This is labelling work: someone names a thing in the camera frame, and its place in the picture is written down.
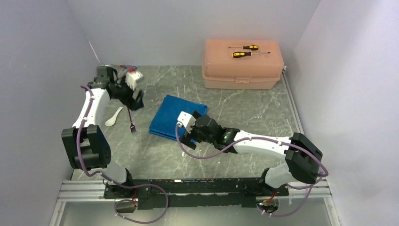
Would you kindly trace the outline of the blue red screwdriver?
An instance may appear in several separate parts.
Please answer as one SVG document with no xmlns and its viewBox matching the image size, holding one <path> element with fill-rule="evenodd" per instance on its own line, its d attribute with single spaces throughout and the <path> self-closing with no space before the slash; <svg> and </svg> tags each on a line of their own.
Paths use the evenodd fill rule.
<svg viewBox="0 0 399 226">
<path fill-rule="evenodd" d="M 131 70 L 131 71 L 137 70 L 137 67 L 136 67 L 136 66 L 133 66 L 133 65 L 119 65 L 119 67 L 124 68 L 124 69 L 128 69 L 128 70 Z"/>
</svg>

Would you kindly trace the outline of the small black-handled screwdriver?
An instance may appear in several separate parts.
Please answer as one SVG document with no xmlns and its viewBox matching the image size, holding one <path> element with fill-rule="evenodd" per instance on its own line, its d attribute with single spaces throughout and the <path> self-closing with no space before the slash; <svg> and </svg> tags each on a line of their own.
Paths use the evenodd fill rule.
<svg viewBox="0 0 399 226">
<path fill-rule="evenodd" d="M 248 46 L 242 46 L 242 47 L 229 47 L 229 48 L 239 48 L 239 49 L 246 49 L 246 50 L 251 50 L 251 51 L 259 50 L 258 45 L 248 45 Z"/>
</svg>

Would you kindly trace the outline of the white plastic utensil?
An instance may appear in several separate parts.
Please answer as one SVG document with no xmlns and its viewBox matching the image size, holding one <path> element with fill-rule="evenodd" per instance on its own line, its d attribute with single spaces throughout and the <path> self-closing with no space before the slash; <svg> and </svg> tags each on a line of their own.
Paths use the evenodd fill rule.
<svg viewBox="0 0 399 226">
<path fill-rule="evenodd" d="M 111 127 L 116 123 L 117 117 L 119 115 L 119 113 L 122 111 L 123 107 L 119 107 L 116 112 L 114 113 L 114 115 L 109 118 L 104 124 L 107 127 Z"/>
</svg>

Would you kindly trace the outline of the purple fork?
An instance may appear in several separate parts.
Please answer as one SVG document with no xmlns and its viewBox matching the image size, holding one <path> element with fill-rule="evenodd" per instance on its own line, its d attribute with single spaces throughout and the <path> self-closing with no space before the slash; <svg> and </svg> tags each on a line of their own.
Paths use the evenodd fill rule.
<svg viewBox="0 0 399 226">
<path fill-rule="evenodd" d="M 136 127 L 135 127 L 135 125 L 133 124 L 133 120 L 132 120 L 132 116 L 131 116 L 131 110 L 130 110 L 129 107 L 127 107 L 127 112 L 128 112 L 129 121 L 130 121 L 130 132 L 131 132 L 132 134 L 135 134 L 135 133 L 136 133 Z"/>
</svg>

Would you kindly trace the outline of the yellow black screwdriver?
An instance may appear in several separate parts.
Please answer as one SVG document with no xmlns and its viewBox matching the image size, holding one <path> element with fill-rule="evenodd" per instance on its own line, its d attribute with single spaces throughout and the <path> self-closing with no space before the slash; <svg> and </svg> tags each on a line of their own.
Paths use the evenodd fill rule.
<svg viewBox="0 0 399 226">
<path fill-rule="evenodd" d="M 261 54 L 270 54 L 270 52 L 243 52 L 243 51 L 237 51 L 232 53 L 232 58 L 242 58 L 242 57 L 251 57 L 252 55 L 261 55 Z"/>
</svg>

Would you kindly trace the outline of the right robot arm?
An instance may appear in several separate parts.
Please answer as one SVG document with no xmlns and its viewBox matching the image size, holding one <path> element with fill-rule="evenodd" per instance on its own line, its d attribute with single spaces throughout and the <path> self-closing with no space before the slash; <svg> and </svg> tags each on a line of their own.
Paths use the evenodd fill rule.
<svg viewBox="0 0 399 226">
<path fill-rule="evenodd" d="M 290 137 L 269 137 L 251 134 L 236 128 L 219 125 L 208 115 L 198 112 L 180 112 L 175 130 L 184 129 L 177 136 L 179 146 L 188 156 L 196 159 L 209 159 L 222 153 L 251 153 L 271 156 L 281 161 L 277 167 L 267 168 L 261 175 L 259 189 L 264 195 L 271 195 L 277 188 L 290 182 L 313 185 L 327 172 L 319 172 L 322 152 L 302 133 Z M 213 145 L 217 153 L 197 156 L 185 150 L 196 148 L 197 143 Z"/>
</svg>

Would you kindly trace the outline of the peach plastic toolbox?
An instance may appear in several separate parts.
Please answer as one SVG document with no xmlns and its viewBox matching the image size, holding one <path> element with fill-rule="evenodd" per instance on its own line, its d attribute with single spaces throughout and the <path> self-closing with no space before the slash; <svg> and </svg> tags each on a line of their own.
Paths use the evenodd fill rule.
<svg viewBox="0 0 399 226">
<path fill-rule="evenodd" d="M 258 45 L 259 50 L 229 48 L 248 45 Z M 270 54 L 232 58 L 232 53 L 237 51 Z M 283 68 L 276 40 L 209 39 L 205 42 L 202 76 L 208 89 L 271 89 L 281 79 Z"/>
</svg>

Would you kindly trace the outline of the aluminium frame rail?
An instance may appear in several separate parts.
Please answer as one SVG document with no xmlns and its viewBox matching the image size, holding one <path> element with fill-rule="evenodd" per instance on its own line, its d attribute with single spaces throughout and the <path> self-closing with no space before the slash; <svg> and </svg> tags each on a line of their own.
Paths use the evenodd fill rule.
<svg viewBox="0 0 399 226">
<path fill-rule="evenodd" d="M 59 226 L 67 202 L 118 202 L 120 198 L 106 198 L 106 188 L 101 180 L 65 180 L 62 182 L 57 204 L 50 221 L 51 226 Z M 308 200 L 322 200 L 325 204 L 329 222 L 332 226 L 340 226 L 328 181 L 324 178 L 311 190 Z"/>
</svg>

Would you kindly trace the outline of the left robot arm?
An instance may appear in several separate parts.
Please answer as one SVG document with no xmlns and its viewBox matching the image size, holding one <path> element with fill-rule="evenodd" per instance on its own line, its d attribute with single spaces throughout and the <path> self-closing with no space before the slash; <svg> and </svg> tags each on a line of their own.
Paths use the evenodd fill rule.
<svg viewBox="0 0 399 226">
<path fill-rule="evenodd" d="M 111 148 L 100 128 L 106 106 L 112 99 L 119 100 L 128 112 L 143 108 L 144 92 L 137 84 L 144 79 L 136 66 L 101 65 L 93 81 L 81 88 L 85 102 L 78 119 L 71 128 L 64 129 L 61 137 L 71 167 L 82 170 L 86 176 L 100 175 L 124 198 L 134 194 L 135 184 L 129 171 L 112 160 Z"/>
</svg>

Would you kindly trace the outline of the blue cloth napkin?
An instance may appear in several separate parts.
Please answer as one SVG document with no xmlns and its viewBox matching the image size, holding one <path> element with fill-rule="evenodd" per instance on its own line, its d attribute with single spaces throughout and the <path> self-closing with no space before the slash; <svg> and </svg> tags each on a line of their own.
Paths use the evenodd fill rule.
<svg viewBox="0 0 399 226">
<path fill-rule="evenodd" d="M 149 126 L 149 133 L 160 137 L 176 140 L 175 127 L 180 112 L 201 115 L 207 113 L 207 106 L 179 97 L 166 95 Z"/>
</svg>

